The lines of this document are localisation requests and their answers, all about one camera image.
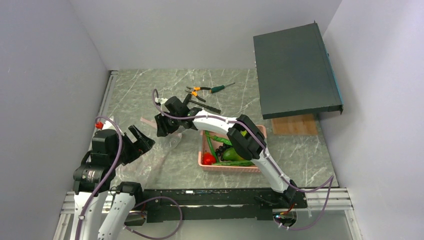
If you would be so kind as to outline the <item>clear zip top bag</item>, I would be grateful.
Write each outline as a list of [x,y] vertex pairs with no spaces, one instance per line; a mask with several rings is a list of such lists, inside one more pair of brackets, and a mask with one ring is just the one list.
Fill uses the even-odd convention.
[[163,170],[163,165],[171,151],[182,140],[182,133],[176,131],[166,137],[157,136],[157,124],[153,118],[140,117],[133,125],[143,134],[155,141],[155,144],[147,153],[127,165],[119,165],[116,176],[111,186],[118,186],[121,182],[137,182],[144,189],[156,189],[156,184]]

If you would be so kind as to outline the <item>pink plastic basket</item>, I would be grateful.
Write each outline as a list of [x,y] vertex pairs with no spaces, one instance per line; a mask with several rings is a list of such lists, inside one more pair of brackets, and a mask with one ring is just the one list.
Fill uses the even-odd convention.
[[228,145],[228,137],[215,132],[200,132],[201,145],[198,152],[198,165],[204,171],[259,173],[252,163],[241,159]]

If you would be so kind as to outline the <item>green chili pepper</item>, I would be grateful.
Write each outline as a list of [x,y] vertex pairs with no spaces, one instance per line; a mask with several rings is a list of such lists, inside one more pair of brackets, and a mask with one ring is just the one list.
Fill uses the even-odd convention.
[[204,133],[207,137],[209,137],[210,139],[212,139],[215,142],[219,142],[219,143],[226,144],[228,146],[232,146],[231,141],[227,138],[219,137],[219,136],[216,136],[216,135],[211,135],[209,131],[205,131]]

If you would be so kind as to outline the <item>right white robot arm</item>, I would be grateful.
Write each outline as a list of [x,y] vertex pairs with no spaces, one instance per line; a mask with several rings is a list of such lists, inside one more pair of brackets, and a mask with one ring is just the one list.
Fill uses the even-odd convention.
[[265,176],[274,192],[276,203],[282,208],[295,206],[298,187],[278,166],[267,147],[264,134],[247,115],[225,117],[198,107],[189,109],[177,97],[169,98],[154,119],[157,136],[166,137],[180,127],[225,135],[235,152],[253,163]]

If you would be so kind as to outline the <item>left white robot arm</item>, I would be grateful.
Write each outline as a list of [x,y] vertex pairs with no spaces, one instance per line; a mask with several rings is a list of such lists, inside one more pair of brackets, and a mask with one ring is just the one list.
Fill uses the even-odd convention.
[[143,205],[141,184],[123,181],[116,187],[107,216],[102,217],[116,168],[132,163],[155,145],[153,139],[134,125],[128,129],[135,141],[112,125],[98,130],[92,138],[91,150],[74,171],[74,217],[70,239],[115,240],[130,211]]

